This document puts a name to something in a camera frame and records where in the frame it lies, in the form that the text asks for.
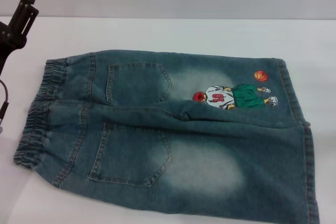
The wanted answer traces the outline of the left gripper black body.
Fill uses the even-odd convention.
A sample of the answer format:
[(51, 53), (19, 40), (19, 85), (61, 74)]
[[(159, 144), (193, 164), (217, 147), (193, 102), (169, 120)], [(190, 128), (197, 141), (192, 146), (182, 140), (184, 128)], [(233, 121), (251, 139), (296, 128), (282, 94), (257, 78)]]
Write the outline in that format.
[(8, 56), (26, 45), (26, 37), (26, 34), (12, 31), (8, 25), (0, 23), (0, 75)]

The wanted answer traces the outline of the blue denim shorts with print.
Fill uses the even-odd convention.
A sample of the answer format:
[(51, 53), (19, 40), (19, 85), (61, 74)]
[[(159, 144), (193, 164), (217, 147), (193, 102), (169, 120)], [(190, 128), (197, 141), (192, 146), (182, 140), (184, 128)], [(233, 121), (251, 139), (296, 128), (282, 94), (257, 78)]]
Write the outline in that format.
[(320, 224), (311, 128), (282, 59), (48, 60), (14, 163), (131, 209)]

